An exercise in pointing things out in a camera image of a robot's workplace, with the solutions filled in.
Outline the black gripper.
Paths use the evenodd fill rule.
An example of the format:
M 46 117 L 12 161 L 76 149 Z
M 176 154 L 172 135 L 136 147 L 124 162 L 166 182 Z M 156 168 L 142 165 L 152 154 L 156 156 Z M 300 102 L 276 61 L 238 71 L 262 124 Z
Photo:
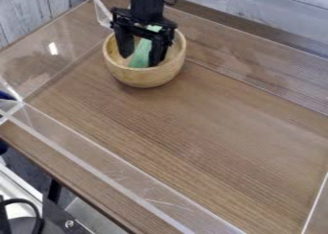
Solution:
M 134 36 L 151 39 L 154 33 L 147 26 L 159 26 L 159 35 L 151 40 L 148 66 L 155 67 L 164 60 L 178 28 L 178 24 L 164 17 L 164 6 L 174 6 L 176 3 L 178 0 L 130 0 L 128 8 L 111 7 L 114 15 L 111 27 L 115 30 L 118 50 L 124 59 L 135 51 Z

